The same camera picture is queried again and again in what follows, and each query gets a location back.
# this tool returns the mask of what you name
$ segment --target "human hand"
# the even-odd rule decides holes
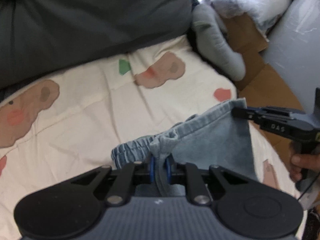
[[[301,170],[303,168],[312,170],[315,172],[320,171],[320,155],[310,155],[310,154],[297,154],[293,147],[293,142],[289,147],[290,152],[290,167],[289,173],[290,178],[293,182],[298,182],[301,180]]]

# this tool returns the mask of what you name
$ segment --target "cardboard box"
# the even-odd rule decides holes
[[[228,29],[230,47],[242,55],[246,65],[244,79],[235,82],[239,97],[245,97],[248,106],[280,106],[302,110],[301,104],[287,84],[272,66],[264,63],[260,56],[259,52],[266,49],[268,43],[250,17],[244,14],[223,21]],[[260,132],[269,140],[288,167],[290,140],[262,130]]]

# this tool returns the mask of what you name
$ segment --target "dark gray pillow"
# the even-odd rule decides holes
[[[190,0],[0,0],[0,88],[187,31]]]

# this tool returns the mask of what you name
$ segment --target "light blue denim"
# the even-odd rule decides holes
[[[247,120],[232,117],[235,106],[245,107],[245,99],[225,101],[163,133],[120,144],[112,150],[112,159],[120,169],[153,154],[156,184],[138,186],[136,195],[185,195],[183,186],[167,184],[163,165],[170,153],[177,163],[194,163],[199,169],[213,164],[257,180],[249,125]]]

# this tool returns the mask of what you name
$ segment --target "round black disc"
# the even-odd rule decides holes
[[[217,213],[232,231],[254,239],[275,239],[294,234],[303,210],[288,194],[227,193],[219,201]]]
[[[34,239],[72,238],[87,230],[100,215],[92,193],[35,192],[23,198],[14,219],[24,236]]]

